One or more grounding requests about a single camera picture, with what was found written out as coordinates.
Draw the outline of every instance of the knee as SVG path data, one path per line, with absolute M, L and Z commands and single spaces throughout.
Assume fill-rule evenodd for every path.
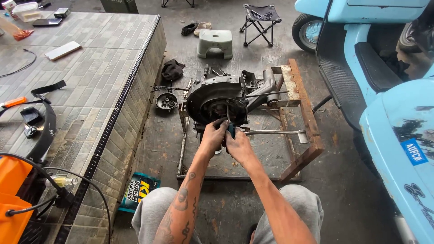
M 301 185 L 286 185 L 279 189 L 280 193 L 297 212 L 315 210 L 322 212 L 321 201 L 317 194 Z
M 169 208 L 177 191 L 170 187 L 157 188 L 141 200 L 142 209 Z

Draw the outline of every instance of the gray sweatpants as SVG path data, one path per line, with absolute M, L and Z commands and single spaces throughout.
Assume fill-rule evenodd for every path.
M 286 185 L 280 188 L 280 193 L 291 204 L 300 218 L 309 228 L 317 243 L 321 229 L 324 211 L 319 197 L 301 185 Z M 175 198 L 177 191 L 172 188 L 158 188 L 151 191 L 138 205 L 132 219 L 132 226 L 138 236 L 139 244 L 151 244 L 158 226 L 167 209 Z M 273 233 L 267 215 L 259 219 L 253 244 L 275 244 Z M 201 244 L 196 232 L 193 232 L 190 244 Z

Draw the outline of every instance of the tiled platform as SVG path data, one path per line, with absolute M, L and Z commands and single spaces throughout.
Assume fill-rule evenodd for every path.
M 52 12 L 43 14 L 49 17 Z M 12 22 L 33 29 L 29 23 Z M 45 57 L 70 41 L 83 48 L 54 62 Z M 0 36 L 0 75 L 33 60 L 23 48 L 37 55 L 29 68 L 0 78 L 0 100 L 20 96 L 33 100 L 32 89 L 65 80 L 66 87 L 46 96 L 57 115 L 46 160 L 50 166 L 92 179 L 105 194 L 112 215 L 123 194 L 165 47 L 156 15 L 71 13 L 60 26 L 35 29 L 19 42 L 7 34 Z M 16 106 L 0 117 L 0 150 L 25 156 L 37 138 L 24 136 L 22 109 Z M 50 226 L 46 243 L 102 243 L 108 222 L 101 197 L 84 182 L 73 191 L 76 201 L 69 210 L 52 208 L 43 216 Z M 54 194 L 47 190 L 41 200 Z

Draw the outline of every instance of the rusty metal frame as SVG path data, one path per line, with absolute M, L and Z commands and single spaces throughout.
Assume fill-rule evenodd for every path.
M 296 152 L 290 135 L 285 135 L 286 144 L 290 153 L 290 165 L 280 174 L 279 177 L 270 178 L 273 182 L 299 182 L 301 181 L 300 171 L 318 157 L 324 151 L 324 145 L 319 134 L 318 126 L 316 124 L 313 111 L 310 106 L 310 100 L 307 92 L 304 89 L 303 81 L 295 59 L 289 59 L 287 65 L 272 67 L 274 74 L 282 74 L 277 87 L 280 90 L 283 83 L 285 84 L 288 92 L 288 100 L 279 100 L 275 106 L 269 107 L 266 104 L 261 105 L 258 109 L 266 109 L 267 111 L 279 111 L 279 116 L 282 122 L 283 130 L 289 130 L 288 120 L 284 114 L 284 107 L 298 107 L 300 106 L 306 135 L 309 140 L 309 147 L 296 158 Z M 176 178 L 179 181 L 184 180 L 187 173 L 187 167 L 183 163 L 185 143 L 187 140 L 188 123 L 190 117 L 185 109 L 185 102 L 178 105 L 178 112 L 181 119 L 182 129 L 184 132 L 181 154 L 178 162 L 178 171 Z M 244 176 L 205 176 L 204 180 L 208 181 L 250 181 L 250 177 Z

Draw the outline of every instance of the kick start lever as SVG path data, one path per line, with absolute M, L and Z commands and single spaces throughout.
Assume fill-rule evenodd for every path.
M 298 131 L 279 131 L 279 130 L 253 130 L 245 131 L 246 135 L 261 135 L 261 134 L 274 134 L 274 135 L 295 135 L 297 134 L 300 140 L 300 144 L 307 144 L 309 140 L 306 136 L 306 130 Z

